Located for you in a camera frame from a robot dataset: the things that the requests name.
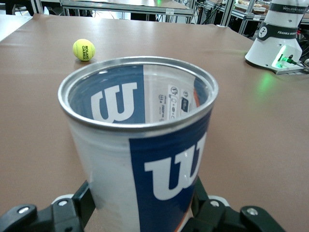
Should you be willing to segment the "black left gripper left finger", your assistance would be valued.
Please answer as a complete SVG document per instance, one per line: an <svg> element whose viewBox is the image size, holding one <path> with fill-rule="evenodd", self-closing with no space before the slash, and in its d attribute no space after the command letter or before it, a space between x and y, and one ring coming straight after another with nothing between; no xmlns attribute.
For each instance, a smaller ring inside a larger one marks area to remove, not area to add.
<svg viewBox="0 0 309 232"><path fill-rule="evenodd" d="M38 212L37 232L83 232L95 203L85 181L72 196L61 196Z"/></svg>

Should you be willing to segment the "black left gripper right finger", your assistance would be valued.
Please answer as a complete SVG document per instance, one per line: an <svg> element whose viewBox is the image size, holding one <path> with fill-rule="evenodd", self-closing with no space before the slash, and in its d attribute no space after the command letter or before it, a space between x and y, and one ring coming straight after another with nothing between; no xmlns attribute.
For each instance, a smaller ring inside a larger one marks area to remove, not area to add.
<svg viewBox="0 0 309 232"><path fill-rule="evenodd" d="M224 205L222 200L210 198L202 182L197 179L191 204L193 216L183 227L184 232L240 232L239 213Z"/></svg>

